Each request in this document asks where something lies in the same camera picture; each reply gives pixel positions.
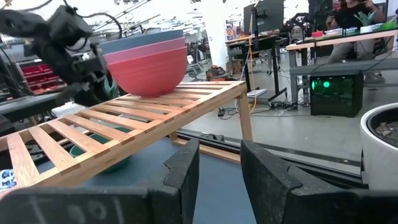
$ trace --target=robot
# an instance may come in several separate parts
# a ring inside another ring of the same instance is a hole
[[[27,11],[0,10],[0,33],[33,40],[24,53],[36,54],[68,85],[59,94],[60,100],[74,98],[75,103],[93,106],[110,100],[103,82],[111,75],[96,44],[90,44],[89,57],[84,59],[67,50],[82,38],[86,44],[93,34],[76,10],[61,5],[47,21]]]

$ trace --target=desk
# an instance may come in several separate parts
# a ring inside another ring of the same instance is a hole
[[[390,29],[377,29],[372,33],[360,34],[358,32],[354,32],[352,34],[347,34],[347,36],[333,36],[330,38],[325,38],[322,40],[318,40],[316,42],[317,47],[333,45],[333,44],[341,44],[345,42],[356,42],[360,40],[369,40],[383,37],[391,37],[398,35],[398,25],[392,27]],[[369,61],[355,61],[355,62],[346,62],[346,63],[334,63],[334,64],[326,64],[326,65],[308,65],[307,58],[307,50],[308,48],[315,47],[315,43],[309,42],[304,44],[291,44],[286,47],[286,50],[289,51],[289,63],[290,63],[290,87],[292,94],[292,101],[299,102],[299,91],[303,88],[304,94],[308,94],[307,85],[298,85],[297,76],[303,76],[303,83],[307,84],[308,75],[312,72],[324,72],[324,71],[345,71],[345,70],[395,70],[398,69],[398,58],[390,58],[385,60],[369,60]],[[296,50],[301,50],[302,54],[302,66],[298,67],[296,62]]]
[[[267,101],[272,101],[273,99],[278,97],[280,94],[287,91],[286,88],[284,88],[283,90],[279,90],[277,46],[280,46],[285,41],[285,39],[277,40],[277,38],[278,38],[277,35],[260,37],[259,38],[259,47],[258,47],[258,49],[255,49],[255,50],[271,50],[271,57],[269,59],[270,59],[270,61],[272,60],[272,69],[273,69],[274,83],[275,83],[275,93],[273,93],[273,91],[267,90],[267,92],[265,94],[257,97],[260,99],[265,99]],[[226,46],[227,46],[228,50],[232,50],[232,49],[235,49],[238,47],[241,48],[241,54],[243,56],[243,65],[246,64],[246,58],[248,57],[248,51],[249,51],[248,48],[249,47],[251,47],[252,49],[254,48],[253,43],[251,46],[249,46],[249,41],[247,39],[231,40],[229,42],[226,42]],[[246,88],[248,89],[248,92],[250,92],[252,90],[252,88],[250,85],[250,76],[249,76],[248,66],[244,66],[244,77],[246,79]]]

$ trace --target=yellow cable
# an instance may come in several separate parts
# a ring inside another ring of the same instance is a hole
[[[257,95],[256,95],[256,81],[254,80],[254,74],[253,74],[253,55],[252,55],[252,51],[251,51],[251,41],[252,41],[252,22],[253,22],[253,15],[251,15],[250,18],[250,26],[249,26],[249,30],[250,30],[250,36],[249,36],[249,54],[250,54],[250,67],[251,67],[251,79],[253,80],[253,86],[254,86],[254,105],[250,110],[250,113],[252,113],[254,111],[254,109],[256,108],[256,104],[257,104]]]

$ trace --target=pink bowl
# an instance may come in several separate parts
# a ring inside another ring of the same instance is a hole
[[[158,97],[170,93],[187,71],[187,48],[108,64],[118,85],[127,93]]]
[[[111,64],[125,60],[136,59],[139,57],[145,57],[152,54],[158,54],[173,49],[179,49],[184,46],[185,46],[185,38],[182,37],[174,40],[163,41],[156,44],[150,44],[129,50],[122,50],[119,52],[106,54],[104,57],[106,63]]]

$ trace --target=soil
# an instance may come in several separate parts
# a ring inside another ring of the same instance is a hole
[[[398,147],[398,121],[392,123],[381,123],[375,132],[385,142]]]

